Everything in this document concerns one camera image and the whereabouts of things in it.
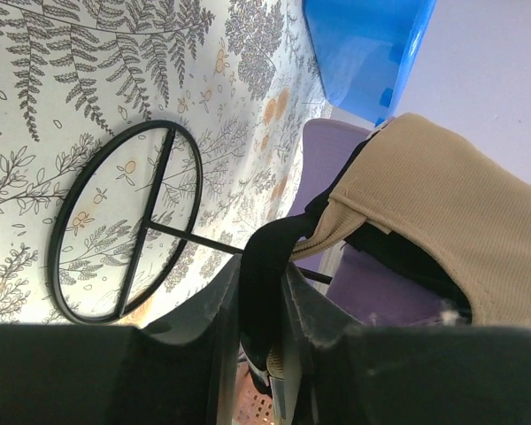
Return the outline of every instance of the purple object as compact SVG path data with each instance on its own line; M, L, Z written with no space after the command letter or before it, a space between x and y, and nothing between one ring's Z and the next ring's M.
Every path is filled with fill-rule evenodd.
M303 173L295 202L289 216L304 212L304 208L324 191L342 170L354 148L363 142L369 130L337 120L315 119L303 129ZM322 253L296 264L312 271L319 270Z
M349 245L327 298L366 326L439 324L445 311L436 294Z

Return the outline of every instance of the table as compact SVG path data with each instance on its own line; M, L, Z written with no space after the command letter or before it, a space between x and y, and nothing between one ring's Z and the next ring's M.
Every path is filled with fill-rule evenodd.
M65 322L44 268L50 231L75 176L116 134L146 120L187 128L204 168L195 233L243 247L289 210L303 124L325 110L300 0L1 1L0 322ZM60 260L79 314L115 308L164 136L150 130L125 143L79 198ZM154 221L185 227L195 178L178 138ZM177 243L149 232L132 299ZM144 326L170 311L227 258L189 243L120 323Z

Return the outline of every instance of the botanical print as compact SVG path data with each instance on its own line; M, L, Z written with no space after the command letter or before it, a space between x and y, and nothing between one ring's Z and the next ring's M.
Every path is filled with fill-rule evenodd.
M300 0L0 0L0 322L67 323L45 274L50 232L115 135L147 120L184 126L203 161L194 232L242 248L289 211L303 125L325 103ZM71 212L59 280L80 315L115 307L164 138L151 130L119 147ZM177 135L151 218L185 228L196 185L195 156ZM178 244L148 231L130 299ZM187 243L161 288L118 324L167 313L228 258Z

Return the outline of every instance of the tan fabric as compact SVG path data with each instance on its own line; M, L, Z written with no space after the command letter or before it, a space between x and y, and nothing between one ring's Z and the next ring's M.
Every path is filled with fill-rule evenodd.
M470 300L475 324L531 327L531 186L462 136L413 114L393 120L339 181L294 258L366 220L435 258Z

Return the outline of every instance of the blue container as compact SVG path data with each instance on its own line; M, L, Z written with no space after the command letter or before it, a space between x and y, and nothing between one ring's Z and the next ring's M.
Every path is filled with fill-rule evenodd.
M393 115L436 0L305 0L328 101L379 124Z

